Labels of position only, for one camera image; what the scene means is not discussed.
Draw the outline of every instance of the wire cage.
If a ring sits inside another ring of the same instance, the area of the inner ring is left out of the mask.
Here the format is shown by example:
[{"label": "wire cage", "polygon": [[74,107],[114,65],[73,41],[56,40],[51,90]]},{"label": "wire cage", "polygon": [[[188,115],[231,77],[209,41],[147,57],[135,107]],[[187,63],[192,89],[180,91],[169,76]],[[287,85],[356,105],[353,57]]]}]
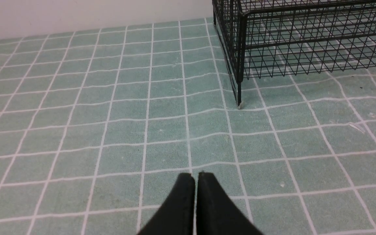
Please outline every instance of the wire cage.
[{"label": "wire cage", "polygon": [[242,81],[376,67],[376,0],[212,0],[231,86]]}]

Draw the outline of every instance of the tiled floor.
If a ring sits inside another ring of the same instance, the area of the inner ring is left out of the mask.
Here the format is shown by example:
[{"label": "tiled floor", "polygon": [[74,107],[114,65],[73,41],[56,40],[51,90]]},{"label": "tiled floor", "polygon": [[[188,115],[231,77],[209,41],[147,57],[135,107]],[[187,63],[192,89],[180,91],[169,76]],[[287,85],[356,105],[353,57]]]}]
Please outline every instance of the tiled floor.
[{"label": "tiled floor", "polygon": [[203,170],[267,235],[376,234],[376,68],[237,110],[206,22],[0,40],[0,234],[133,235]]}]

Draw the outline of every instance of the white grid line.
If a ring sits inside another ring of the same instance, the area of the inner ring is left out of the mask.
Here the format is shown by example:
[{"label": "white grid line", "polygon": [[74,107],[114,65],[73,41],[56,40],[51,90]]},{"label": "white grid line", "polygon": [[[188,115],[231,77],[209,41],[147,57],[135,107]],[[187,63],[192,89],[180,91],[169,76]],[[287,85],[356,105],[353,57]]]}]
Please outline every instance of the white grid line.
[{"label": "white grid line", "polygon": [[191,142],[190,142],[190,133],[189,133],[189,124],[188,124],[187,89],[186,89],[186,84],[185,84],[185,68],[184,68],[184,55],[183,55],[183,50],[182,50],[181,21],[178,21],[178,26],[179,26],[179,47],[180,47],[181,65],[182,65],[182,85],[184,89],[183,97],[184,97],[184,109],[185,109],[185,129],[186,129],[187,150],[188,150],[188,168],[189,168],[189,172],[192,174],[193,172],[192,172],[192,159],[191,159]]},{"label": "white grid line", "polygon": [[[123,41],[123,48],[121,49],[121,55],[124,52],[126,37],[127,37],[127,31],[124,32],[124,41]],[[118,64],[118,71],[120,71],[122,58],[123,57],[121,56],[120,62]],[[108,122],[109,122],[110,115],[111,115],[112,102],[114,100],[115,90],[116,90],[117,82],[118,82],[118,76],[119,76],[119,72],[116,74],[115,85],[114,85],[114,88],[113,88],[113,91],[112,91],[111,100],[109,102],[107,119],[106,119],[105,126],[104,126],[104,132],[103,132],[103,135],[102,135],[102,138],[101,138],[101,146],[100,146],[100,150],[98,152],[97,163],[95,165],[94,177],[92,177],[91,189],[89,191],[89,196],[88,196],[88,203],[86,205],[86,212],[85,212],[85,216],[84,216],[84,221],[82,223],[81,235],[85,235],[86,223],[88,222],[88,216],[89,216],[89,211],[90,211],[90,208],[91,208],[92,197],[94,195],[95,182],[96,182],[97,175],[98,175],[98,169],[100,167],[100,160],[101,160],[102,150],[103,150],[105,136],[106,136],[106,132],[107,132],[107,126],[108,126]]]},{"label": "white grid line", "polygon": [[[95,43],[94,51],[92,52],[92,56],[95,55],[95,50],[97,49],[97,44],[98,44],[98,40],[99,40],[99,39],[100,39],[100,34],[98,34],[98,36],[97,36],[97,42]],[[91,63],[92,63],[92,59],[91,59],[91,61],[90,61],[89,64],[88,64],[88,68],[87,68],[87,71],[86,71],[86,74],[85,74],[84,80],[82,81],[82,84],[81,84],[81,88],[79,89],[78,94],[76,95],[75,102],[74,102],[74,106],[72,106],[72,109],[71,109],[71,111],[70,111],[70,113],[69,113],[69,117],[68,117],[67,125],[69,125],[69,124],[71,123],[73,110],[74,110],[75,107],[76,107],[76,103],[78,102],[79,95],[81,94],[81,91],[82,91],[82,86],[84,85],[85,80],[86,80],[86,78],[87,78],[87,76],[88,76],[88,71],[89,71],[89,68],[91,67]],[[55,164],[56,164],[57,158],[58,158],[58,156],[59,156],[60,150],[61,150],[61,148],[62,148],[62,146],[63,146],[63,143],[64,143],[64,139],[65,139],[65,137],[66,137],[67,130],[68,130],[68,128],[65,127],[65,128],[64,128],[63,135],[62,135],[62,138],[61,138],[60,143],[59,143],[59,146],[58,146],[58,150],[57,150],[56,155],[55,155],[55,157],[54,157],[54,159],[53,159],[53,162],[52,162],[52,165],[51,165],[51,168],[50,168],[49,174],[48,174],[48,176],[47,176],[47,180],[46,180],[46,182],[44,183],[44,186],[43,186],[43,189],[42,189],[42,191],[41,191],[41,194],[40,194],[39,200],[37,201],[37,204],[36,204],[36,208],[34,209],[34,213],[33,213],[33,216],[34,216],[34,217],[33,217],[33,219],[31,220],[30,226],[29,226],[28,231],[27,231],[27,235],[30,235],[30,233],[31,233],[31,231],[32,231],[32,229],[33,229],[34,223],[35,223],[35,221],[36,221],[36,217],[35,217],[35,216],[37,215],[37,213],[38,213],[38,211],[39,211],[40,205],[41,205],[41,203],[42,203],[42,201],[43,201],[43,197],[44,197],[44,195],[45,195],[45,193],[46,193],[46,189],[47,189],[47,187],[48,187],[49,180],[50,180],[50,178],[51,178],[51,176],[52,176],[52,173],[53,173],[53,171],[54,171],[54,167],[55,167]]]},{"label": "white grid line", "polygon": [[[18,49],[18,47],[20,46],[20,43],[21,43],[21,40],[18,42],[18,45],[16,46],[15,50]],[[39,56],[39,53],[37,53],[36,57],[34,58],[34,61],[37,60],[37,57]],[[32,65],[30,65],[30,67],[28,67],[28,70],[27,70],[27,72],[25,73],[24,77],[27,75],[27,73],[30,72],[31,67],[32,67]],[[18,84],[18,86],[17,86],[17,88],[15,89],[14,93],[12,94],[12,96],[11,96],[11,97],[9,98],[9,100],[7,101],[7,103],[6,103],[6,105],[5,105],[4,109],[3,109],[3,111],[9,106],[9,103],[11,102],[11,100],[12,100],[12,98],[14,97],[15,93],[16,93],[16,92],[18,91],[18,89],[20,88],[20,86],[21,86],[21,84],[22,84],[23,81],[24,81],[24,79],[22,79],[21,82]],[[20,142],[19,142],[19,144],[18,144],[18,147],[17,147],[17,150],[15,151],[15,153],[18,153],[18,152],[20,151],[21,143],[22,143],[22,141],[24,140],[26,134],[27,134],[27,131],[25,131],[24,134],[23,134],[23,136],[21,137],[21,140],[20,140]],[[3,177],[2,177],[2,179],[1,179],[1,182],[0,182],[0,190],[1,190],[1,186],[2,186],[2,184],[5,182],[5,179],[7,178],[7,175],[8,175],[8,173],[9,173],[9,170],[11,169],[12,165],[14,164],[14,161],[15,161],[15,156],[12,158],[11,162],[9,163],[9,166],[7,167],[7,169],[6,169],[6,171],[5,171],[4,175],[3,175]]]},{"label": "white grid line", "polygon": [[148,102],[146,104],[146,122],[145,122],[145,137],[143,143],[143,157],[142,157],[142,174],[140,176],[140,192],[139,192],[139,210],[137,211],[136,232],[141,229],[142,223],[142,205],[143,205],[143,190],[145,182],[145,168],[146,168],[146,150],[148,146],[148,124],[149,124],[149,105],[150,105],[150,88],[152,85],[152,62],[153,62],[153,34],[155,24],[152,24],[152,45],[150,48],[150,68],[149,68],[149,85],[148,85]]},{"label": "white grid line", "polygon": [[[207,31],[207,35],[210,35],[208,24],[206,24],[206,31]],[[209,37],[209,43],[210,43],[210,47],[211,47],[211,54],[213,56],[214,69],[217,73],[217,79],[218,79],[218,85],[220,87],[221,99],[223,101],[223,107],[224,107],[224,110],[225,110],[225,113],[226,113],[226,120],[227,120],[227,124],[228,124],[228,132],[229,132],[229,136],[230,136],[231,147],[233,149],[233,154],[234,154],[234,162],[236,163],[236,169],[237,169],[237,174],[239,175],[242,193],[243,193],[244,196],[247,196],[246,187],[245,187],[244,182],[243,182],[242,171],[240,170],[239,159],[237,157],[236,146],[234,145],[233,133],[231,131],[231,125],[230,125],[230,117],[228,116],[226,100],[224,98],[223,85],[221,84],[221,79],[220,79],[220,75],[218,73],[217,63],[215,62],[215,59],[214,59],[215,58],[214,57],[214,50],[213,50],[213,47],[212,47],[212,42],[211,42],[210,37]],[[248,219],[249,219],[249,221],[253,222],[252,210],[250,209],[248,199],[245,199],[245,205],[246,205],[246,211],[247,211]]]}]

